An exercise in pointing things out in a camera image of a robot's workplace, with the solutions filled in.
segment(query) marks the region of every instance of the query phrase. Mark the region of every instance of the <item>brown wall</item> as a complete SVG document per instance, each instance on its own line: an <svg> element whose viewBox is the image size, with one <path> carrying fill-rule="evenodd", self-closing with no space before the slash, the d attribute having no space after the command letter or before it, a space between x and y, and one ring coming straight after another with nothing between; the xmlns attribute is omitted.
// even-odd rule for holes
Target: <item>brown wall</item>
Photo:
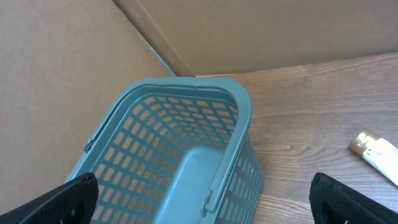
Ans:
<svg viewBox="0 0 398 224"><path fill-rule="evenodd" d="M165 76L112 1L0 1L0 213L62 184L115 97Z"/></svg>
<svg viewBox="0 0 398 224"><path fill-rule="evenodd" d="M115 0L179 75L239 73L398 50L394 0Z"/></svg>

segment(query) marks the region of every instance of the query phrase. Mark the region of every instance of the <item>teal basket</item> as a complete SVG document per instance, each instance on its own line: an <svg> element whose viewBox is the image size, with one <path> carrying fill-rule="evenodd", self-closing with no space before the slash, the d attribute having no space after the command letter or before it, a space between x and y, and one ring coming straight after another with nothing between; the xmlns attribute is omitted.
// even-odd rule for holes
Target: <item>teal basket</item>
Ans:
<svg viewBox="0 0 398 224"><path fill-rule="evenodd" d="M106 113L67 181L95 174L92 223L251 223L263 183L251 111L234 80L139 80Z"/></svg>

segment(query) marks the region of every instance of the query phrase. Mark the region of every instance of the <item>wooden table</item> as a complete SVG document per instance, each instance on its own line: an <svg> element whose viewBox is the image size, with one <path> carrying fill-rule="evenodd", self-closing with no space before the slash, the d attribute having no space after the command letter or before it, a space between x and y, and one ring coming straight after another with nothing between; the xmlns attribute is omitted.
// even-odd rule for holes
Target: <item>wooden table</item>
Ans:
<svg viewBox="0 0 398 224"><path fill-rule="evenodd" d="M324 172L398 212L398 188L350 149L370 129L398 146L398 54L227 75L250 92L250 136L264 170L253 223L313 223Z"/></svg>

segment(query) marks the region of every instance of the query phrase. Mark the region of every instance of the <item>beige cap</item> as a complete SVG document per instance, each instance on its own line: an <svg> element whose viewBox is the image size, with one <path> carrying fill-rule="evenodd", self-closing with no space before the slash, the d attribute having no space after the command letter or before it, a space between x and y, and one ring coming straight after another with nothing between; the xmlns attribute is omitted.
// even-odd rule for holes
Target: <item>beige cap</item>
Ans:
<svg viewBox="0 0 398 224"><path fill-rule="evenodd" d="M361 134L359 134L353 141L351 141L349 147L359 155L362 155L362 153L369 149L369 146L378 139L380 139L380 136L372 131L365 130Z"/></svg>

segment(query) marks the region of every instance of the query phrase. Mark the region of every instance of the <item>lattice pattern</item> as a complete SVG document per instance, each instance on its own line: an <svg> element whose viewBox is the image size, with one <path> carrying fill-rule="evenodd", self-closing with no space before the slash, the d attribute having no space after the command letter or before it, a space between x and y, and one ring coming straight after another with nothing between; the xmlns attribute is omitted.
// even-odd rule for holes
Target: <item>lattice pattern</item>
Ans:
<svg viewBox="0 0 398 224"><path fill-rule="evenodd" d="M232 174L215 223L251 223L262 188L262 170L248 137Z"/></svg>
<svg viewBox="0 0 398 224"><path fill-rule="evenodd" d="M183 154L194 145L225 149L237 118L223 100L137 100L91 170L99 185L92 222L150 223Z"/></svg>

